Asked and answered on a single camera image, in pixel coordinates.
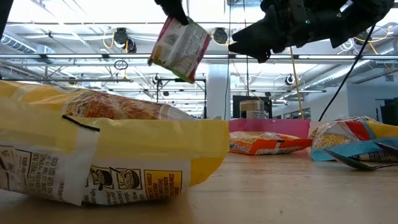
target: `spotlight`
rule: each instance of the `spotlight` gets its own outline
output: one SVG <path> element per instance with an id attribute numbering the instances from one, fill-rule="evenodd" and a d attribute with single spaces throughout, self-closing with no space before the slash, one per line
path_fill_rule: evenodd
<path id="1" fill-rule="evenodd" d="M 159 82 L 159 86 L 163 86 L 162 80 L 159 81 L 159 77 L 157 75 L 154 75 L 152 77 L 152 84 L 156 85 L 157 82 Z"/>
<path id="2" fill-rule="evenodd" d="M 136 43 L 129 38 L 127 35 L 126 28 L 117 28 L 114 33 L 114 44 L 115 46 L 125 50 L 127 48 L 128 53 L 136 53 L 137 46 Z"/>
<path id="3" fill-rule="evenodd" d="M 286 77 L 285 79 L 285 84 L 286 85 L 293 85 L 294 83 L 294 77 L 292 76 L 292 74 L 290 74 L 289 76 Z"/>
<path id="4" fill-rule="evenodd" d="M 227 35 L 225 29 L 222 27 L 216 28 L 216 30 L 213 32 L 213 40 L 217 44 L 226 44 L 226 42 L 228 40 L 228 35 Z"/>

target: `black cable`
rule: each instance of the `black cable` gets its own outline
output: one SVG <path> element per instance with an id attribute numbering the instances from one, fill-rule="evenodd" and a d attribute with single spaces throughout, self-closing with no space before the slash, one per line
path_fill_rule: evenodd
<path id="1" fill-rule="evenodd" d="M 245 4 L 244 0 L 243 0 L 243 16 L 244 16 L 244 28 L 246 28 L 247 27 L 247 24 L 246 24 L 246 4 Z M 247 86 L 248 86 L 247 94 L 248 94 L 248 96 L 250 96 L 250 91 L 249 91 L 249 56 L 246 56 L 246 83 L 247 83 Z"/>
<path id="2" fill-rule="evenodd" d="M 229 6 L 229 27 L 228 27 L 228 45 L 231 43 L 231 15 L 232 15 L 232 7 Z M 224 101 L 224 119 L 226 119 L 226 112 L 227 112 L 227 102 L 229 107 L 231 104 L 231 94 L 229 94 L 229 97 L 227 99 L 228 95 L 228 88 L 229 88 L 229 50 L 228 50 L 228 62 L 227 62 L 227 69 L 226 69 L 226 88 L 225 88 L 225 101 Z"/>
<path id="3" fill-rule="evenodd" d="M 328 106 L 326 106 L 326 108 L 323 110 L 321 117 L 319 118 L 318 121 L 321 121 L 323 116 L 325 115 L 326 111 L 329 109 L 330 105 L 333 103 L 333 101 L 335 100 L 335 98 L 337 97 L 337 94 L 340 92 L 341 88 L 343 87 L 343 85 L 346 83 L 347 79 L 349 78 L 349 75 L 353 72 L 355 65 L 358 63 L 359 59 L 362 56 L 363 51 L 365 50 L 365 46 L 366 44 L 368 44 L 369 39 L 371 38 L 371 35 L 373 33 L 373 30 L 375 28 L 375 24 L 371 27 L 371 30 L 369 31 L 368 36 L 366 37 L 365 42 L 363 43 L 363 46 L 361 47 L 361 50 L 359 51 L 358 55 L 355 58 L 355 61 L 353 63 L 353 66 L 351 66 L 350 70 L 348 71 L 348 73 L 346 74 L 346 76 L 344 77 L 343 81 L 341 82 L 341 85 L 338 87 L 335 95 L 333 96 L 333 98 L 330 100 L 330 102 L 328 103 Z"/>

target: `pink box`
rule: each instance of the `pink box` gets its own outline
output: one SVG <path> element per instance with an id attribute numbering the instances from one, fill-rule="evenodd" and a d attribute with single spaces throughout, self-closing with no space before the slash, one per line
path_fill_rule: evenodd
<path id="1" fill-rule="evenodd" d="M 310 121 L 303 119 L 234 119 L 229 121 L 229 131 L 270 131 L 308 138 Z"/>

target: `barcode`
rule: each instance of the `barcode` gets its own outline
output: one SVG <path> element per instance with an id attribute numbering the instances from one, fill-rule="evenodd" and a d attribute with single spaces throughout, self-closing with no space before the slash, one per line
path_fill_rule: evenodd
<path id="1" fill-rule="evenodd" d="M 178 39 L 178 35 L 177 34 L 169 34 L 166 36 L 165 38 L 165 42 L 170 44 L 171 46 L 174 46 L 174 44 L 176 43 Z"/>

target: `food package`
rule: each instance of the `food package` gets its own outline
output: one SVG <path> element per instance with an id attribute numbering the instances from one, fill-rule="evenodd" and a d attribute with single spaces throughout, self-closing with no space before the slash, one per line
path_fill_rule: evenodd
<path id="1" fill-rule="evenodd" d="M 311 157 L 316 161 L 333 159 L 324 149 L 361 161 L 398 161 L 375 144 L 397 147 L 398 127 L 365 116 L 331 121 L 316 129 L 310 138 L 313 139 Z"/>
<path id="2" fill-rule="evenodd" d="M 173 17 L 167 18 L 148 64 L 160 65 L 182 80 L 194 83 L 195 72 L 211 37 L 204 28 L 188 20 L 189 24 L 183 26 Z"/>
<path id="3" fill-rule="evenodd" d="M 228 153 L 226 121 L 97 91 L 0 82 L 0 107 L 0 189 L 50 200 L 174 197 Z"/>
<path id="4" fill-rule="evenodd" d="M 230 133 L 229 151 L 246 155 L 288 154 L 311 146 L 312 140 L 272 132 Z"/>

